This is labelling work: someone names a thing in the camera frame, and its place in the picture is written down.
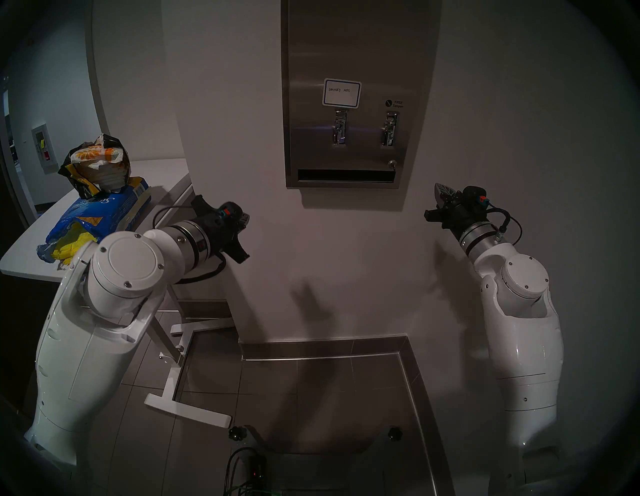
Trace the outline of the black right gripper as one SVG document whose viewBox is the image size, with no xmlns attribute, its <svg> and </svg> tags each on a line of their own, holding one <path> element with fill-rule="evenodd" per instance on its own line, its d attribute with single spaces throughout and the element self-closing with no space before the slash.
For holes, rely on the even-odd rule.
<svg viewBox="0 0 640 496">
<path fill-rule="evenodd" d="M 487 191 L 479 186 L 467 186 L 463 191 L 435 183 L 436 209 L 425 211 L 425 220 L 439 223 L 451 231 L 455 238 L 478 222 L 487 221 Z"/>
</svg>

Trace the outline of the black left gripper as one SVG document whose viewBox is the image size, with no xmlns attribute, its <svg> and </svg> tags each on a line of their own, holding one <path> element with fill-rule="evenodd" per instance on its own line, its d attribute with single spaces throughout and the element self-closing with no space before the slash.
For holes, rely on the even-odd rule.
<svg viewBox="0 0 640 496">
<path fill-rule="evenodd" d="M 191 202 L 194 223 L 203 235 L 207 247 L 207 258 L 216 254 L 227 254 L 234 262 L 242 264 L 249 258 L 241 246 L 238 235 L 249 222 L 249 215 L 241 207 L 227 201 L 218 208 L 211 207 L 202 195 Z"/>
</svg>

